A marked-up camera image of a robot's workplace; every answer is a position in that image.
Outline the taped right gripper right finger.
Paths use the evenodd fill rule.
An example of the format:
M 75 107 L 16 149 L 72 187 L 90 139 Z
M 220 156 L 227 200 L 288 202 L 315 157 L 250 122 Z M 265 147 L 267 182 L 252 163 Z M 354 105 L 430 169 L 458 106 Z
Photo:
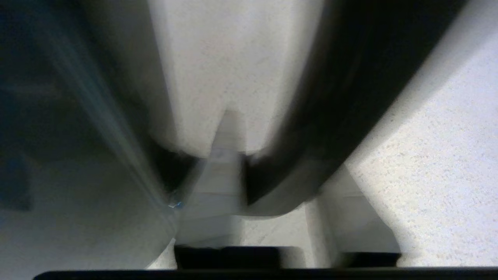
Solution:
M 317 268 L 393 268 L 402 257 L 395 233 L 345 166 L 319 189 L 306 218 Z

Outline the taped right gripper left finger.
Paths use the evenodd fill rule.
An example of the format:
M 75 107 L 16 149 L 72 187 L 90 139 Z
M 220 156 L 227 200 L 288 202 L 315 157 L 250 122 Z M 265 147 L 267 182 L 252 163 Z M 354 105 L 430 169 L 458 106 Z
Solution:
M 195 166 L 182 189 L 176 204 L 177 247 L 223 248 L 239 240 L 239 214 L 245 206 L 239 120 L 234 110 L 224 112 L 208 157 Z

